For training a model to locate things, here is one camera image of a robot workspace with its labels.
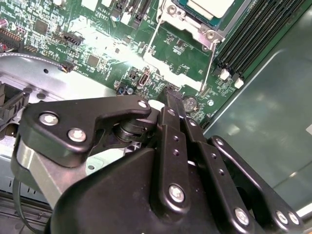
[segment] black plastic bracket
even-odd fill
[[[304,224],[297,213],[223,138],[213,136],[208,142],[221,153],[235,185],[247,194],[254,217],[266,232],[302,233]]]
[[[176,106],[162,108],[156,131],[150,203],[155,214],[167,222],[181,220],[191,207],[186,139],[178,113]]]
[[[41,123],[39,117],[45,113],[57,116],[58,123]],[[115,125],[125,119],[146,118],[150,113],[151,107],[138,96],[42,102],[24,110],[19,134],[36,152],[61,166],[76,167],[106,149],[107,136]],[[74,142],[68,137],[74,128],[86,134],[85,141]]]

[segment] metal bracket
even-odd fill
[[[76,168],[60,167],[17,140],[17,160],[30,171],[53,209],[60,196],[74,183],[86,177],[85,163]]]
[[[302,233],[303,223],[296,212],[224,139],[213,136],[209,143],[221,153],[235,185],[247,193],[254,217],[265,231],[272,233],[282,229],[290,233]]]
[[[39,154],[59,165],[77,167],[107,149],[103,144],[114,125],[150,113],[148,103],[134,95],[43,102],[24,110],[19,134]]]
[[[207,25],[200,24],[189,17],[184,10],[171,0],[160,0],[157,10],[157,19],[165,21],[179,30],[186,30],[193,39],[211,50],[212,44],[223,42],[225,38]]]

